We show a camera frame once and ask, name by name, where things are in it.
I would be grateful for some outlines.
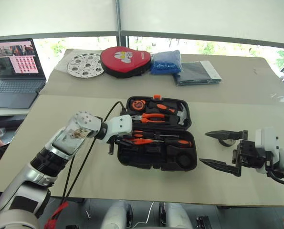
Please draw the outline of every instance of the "folded cloth in plastic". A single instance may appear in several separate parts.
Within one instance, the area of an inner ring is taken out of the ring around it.
[[[183,71],[173,74],[176,85],[220,83],[221,77],[209,61],[183,62]]]
[[[152,74],[173,74],[181,71],[182,65],[179,50],[158,52],[152,55]]]

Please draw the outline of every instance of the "laptop screen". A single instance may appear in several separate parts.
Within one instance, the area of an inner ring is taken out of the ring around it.
[[[0,41],[0,79],[44,79],[32,39]]]

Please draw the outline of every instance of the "window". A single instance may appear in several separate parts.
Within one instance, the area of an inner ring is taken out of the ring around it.
[[[269,46],[135,36],[129,36],[129,46],[148,52],[178,49],[183,54],[263,57],[278,76],[281,76],[280,70],[284,67],[284,49]]]
[[[104,50],[116,46],[116,37],[66,37],[33,39],[46,79],[66,49]]]

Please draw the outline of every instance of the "laptop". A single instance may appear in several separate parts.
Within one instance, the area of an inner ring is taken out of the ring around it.
[[[0,41],[0,108],[29,108],[45,83],[31,38]]]

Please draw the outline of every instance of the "white cable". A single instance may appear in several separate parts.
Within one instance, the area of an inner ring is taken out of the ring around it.
[[[46,206],[49,206],[51,203],[53,203],[56,199],[54,198],[51,202],[49,202]]]
[[[135,227],[136,227],[138,224],[140,224],[140,223],[145,223],[145,224],[148,223],[149,216],[150,216],[150,212],[151,212],[151,209],[152,209],[153,204],[154,204],[154,202],[152,202],[152,204],[151,204],[151,206],[150,206],[150,209],[149,209],[149,212],[148,212],[148,216],[147,216],[146,222],[138,222],[138,223],[136,223],[136,224],[133,226],[133,228],[135,228]]]

